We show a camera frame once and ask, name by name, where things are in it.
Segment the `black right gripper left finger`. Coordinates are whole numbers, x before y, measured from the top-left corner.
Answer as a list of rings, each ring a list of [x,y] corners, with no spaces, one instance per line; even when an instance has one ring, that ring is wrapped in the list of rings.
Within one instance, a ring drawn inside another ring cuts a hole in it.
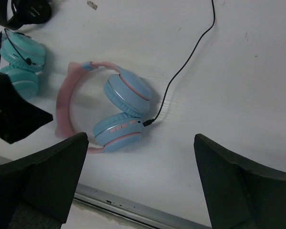
[[[85,133],[0,165],[0,229],[66,223],[88,149]]]

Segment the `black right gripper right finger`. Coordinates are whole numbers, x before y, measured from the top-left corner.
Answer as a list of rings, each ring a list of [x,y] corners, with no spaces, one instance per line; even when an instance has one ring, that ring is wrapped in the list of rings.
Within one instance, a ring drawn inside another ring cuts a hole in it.
[[[286,172],[234,153],[203,134],[196,163],[214,229],[286,229]]]

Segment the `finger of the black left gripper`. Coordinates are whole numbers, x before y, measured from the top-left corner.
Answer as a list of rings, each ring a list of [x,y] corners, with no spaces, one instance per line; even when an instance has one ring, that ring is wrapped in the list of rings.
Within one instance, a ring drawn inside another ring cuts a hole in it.
[[[0,73],[0,138],[9,144],[25,139],[53,116],[28,103],[14,89],[10,78]]]

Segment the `pink and blue cat headphones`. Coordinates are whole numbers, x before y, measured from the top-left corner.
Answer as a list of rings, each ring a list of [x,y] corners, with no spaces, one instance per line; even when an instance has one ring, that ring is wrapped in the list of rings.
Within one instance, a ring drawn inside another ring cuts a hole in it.
[[[75,135],[70,118],[70,104],[73,91],[80,79],[89,71],[99,68],[115,70],[103,89],[107,98],[120,109],[119,114],[101,120],[93,127],[93,136],[98,148],[89,147],[91,154],[113,152],[142,138],[147,125],[142,117],[150,109],[151,88],[132,72],[111,62],[70,62],[67,76],[58,92],[56,102],[56,136],[68,138]]]

